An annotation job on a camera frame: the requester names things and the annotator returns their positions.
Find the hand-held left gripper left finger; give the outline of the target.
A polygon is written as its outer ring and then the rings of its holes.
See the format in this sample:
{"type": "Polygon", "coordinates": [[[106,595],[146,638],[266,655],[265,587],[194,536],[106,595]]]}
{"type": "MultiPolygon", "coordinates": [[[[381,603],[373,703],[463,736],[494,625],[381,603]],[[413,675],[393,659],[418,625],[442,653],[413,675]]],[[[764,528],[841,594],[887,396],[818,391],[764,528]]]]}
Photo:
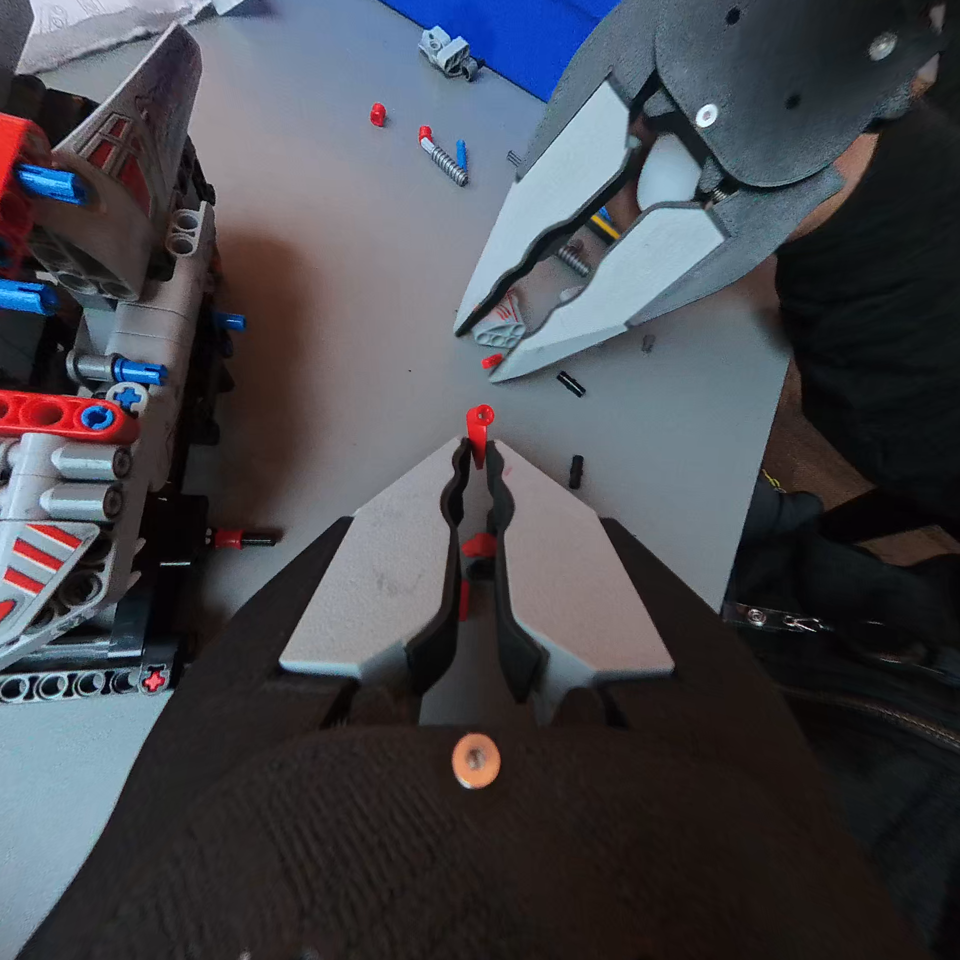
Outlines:
{"type": "Polygon", "coordinates": [[[471,461],[452,438],[354,512],[279,657],[286,672],[414,694],[444,675],[471,461]]]}

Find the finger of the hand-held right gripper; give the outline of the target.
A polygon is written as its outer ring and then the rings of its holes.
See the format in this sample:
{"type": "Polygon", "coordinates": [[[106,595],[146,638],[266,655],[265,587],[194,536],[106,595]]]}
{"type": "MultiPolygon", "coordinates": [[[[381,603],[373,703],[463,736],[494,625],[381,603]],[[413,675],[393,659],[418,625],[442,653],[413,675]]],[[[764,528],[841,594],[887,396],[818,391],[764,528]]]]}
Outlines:
{"type": "Polygon", "coordinates": [[[662,294],[729,238],[695,199],[702,173],[676,133],[659,134],[636,188],[644,206],[609,247],[582,290],[556,306],[534,333],[495,368],[494,383],[523,378],[626,332],[662,294]]]}
{"type": "Polygon", "coordinates": [[[618,78],[604,78],[527,170],[517,172],[462,295],[456,337],[466,336],[618,190],[637,150],[632,102],[618,78]]]}

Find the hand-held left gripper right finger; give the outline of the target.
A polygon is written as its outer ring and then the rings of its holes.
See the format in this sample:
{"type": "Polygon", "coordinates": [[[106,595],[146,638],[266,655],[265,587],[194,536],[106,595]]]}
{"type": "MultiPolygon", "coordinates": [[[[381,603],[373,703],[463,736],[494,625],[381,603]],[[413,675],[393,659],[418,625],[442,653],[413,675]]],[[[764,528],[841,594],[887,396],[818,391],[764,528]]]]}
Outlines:
{"type": "Polygon", "coordinates": [[[501,440],[486,445],[499,665],[515,702],[661,678],[669,653],[596,511],[501,440]]]}

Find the red grey lego vehicle model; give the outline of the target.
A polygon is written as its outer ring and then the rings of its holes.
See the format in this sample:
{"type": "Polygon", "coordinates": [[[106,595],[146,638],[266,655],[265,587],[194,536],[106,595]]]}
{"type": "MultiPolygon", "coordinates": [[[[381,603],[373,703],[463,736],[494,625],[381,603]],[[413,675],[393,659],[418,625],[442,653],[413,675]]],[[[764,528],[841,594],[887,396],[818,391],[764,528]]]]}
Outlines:
{"type": "Polygon", "coordinates": [[[184,491],[246,329],[188,135],[201,51],[174,23],[96,102],[17,73],[32,22],[2,2],[2,707],[157,697],[190,575],[281,538],[184,491]]]}

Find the grey printed lego panel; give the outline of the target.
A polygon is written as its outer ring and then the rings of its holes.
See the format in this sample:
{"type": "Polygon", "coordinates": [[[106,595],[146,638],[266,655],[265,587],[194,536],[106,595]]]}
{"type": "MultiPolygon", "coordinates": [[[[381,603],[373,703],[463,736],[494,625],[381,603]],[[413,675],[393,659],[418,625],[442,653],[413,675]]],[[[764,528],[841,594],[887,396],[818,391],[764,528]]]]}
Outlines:
{"type": "Polygon", "coordinates": [[[476,344],[501,352],[513,350],[522,341],[525,333],[522,301],[515,289],[510,289],[470,330],[476,344]]]}

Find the small grey lego connector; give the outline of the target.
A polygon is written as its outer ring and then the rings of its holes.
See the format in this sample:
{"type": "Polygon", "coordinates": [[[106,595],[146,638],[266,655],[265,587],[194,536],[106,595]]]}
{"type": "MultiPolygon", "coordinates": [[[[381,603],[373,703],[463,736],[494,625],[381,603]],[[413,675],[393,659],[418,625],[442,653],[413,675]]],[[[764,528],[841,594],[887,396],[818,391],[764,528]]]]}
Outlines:
{"type": "Polygon", "coordinates": [[[440,26],[423,30],[417,47],[429,64],[449,79],[472,82],[484,66],[462,36],[451,37],[440,26]]]}

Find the person's right hand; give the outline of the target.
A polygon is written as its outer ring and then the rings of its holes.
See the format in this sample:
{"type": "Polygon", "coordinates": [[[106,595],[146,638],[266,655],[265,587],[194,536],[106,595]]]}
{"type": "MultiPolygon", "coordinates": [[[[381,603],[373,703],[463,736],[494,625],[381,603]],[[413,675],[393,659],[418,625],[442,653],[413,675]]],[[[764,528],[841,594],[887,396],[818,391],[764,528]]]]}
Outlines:
{"type": "Polygon", "coordinates": [[[845,190],[854,189],[864,177],[881,139],[879,132],[860,134],[833,162],[845,190]]]}

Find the blue plastic bin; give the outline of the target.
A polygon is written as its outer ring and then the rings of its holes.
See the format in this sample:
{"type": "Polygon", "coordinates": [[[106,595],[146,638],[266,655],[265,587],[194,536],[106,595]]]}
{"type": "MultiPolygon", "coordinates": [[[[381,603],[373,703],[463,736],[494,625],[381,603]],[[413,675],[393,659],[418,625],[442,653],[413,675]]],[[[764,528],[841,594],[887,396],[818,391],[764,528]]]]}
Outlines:
{"type": "Polygon", "coordinates": [[[387,1],[415,24],[462,37],[477,59],[547,102],[564,70],[616,1],[387,1]]]}

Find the printed paper bag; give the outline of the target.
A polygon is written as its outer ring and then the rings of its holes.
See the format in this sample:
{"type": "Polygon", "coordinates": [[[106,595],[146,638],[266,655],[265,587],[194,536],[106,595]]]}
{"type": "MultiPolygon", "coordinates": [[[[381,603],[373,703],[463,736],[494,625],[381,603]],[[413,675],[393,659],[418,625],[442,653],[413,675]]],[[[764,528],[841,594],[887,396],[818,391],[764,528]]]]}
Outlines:
{"type": "Polygon", "coordinates": [[[12,45],[9,65],[14,72],[37,74],[232,6],[234,2],[213,1],[2,2],[2,43],[12,45]]]}

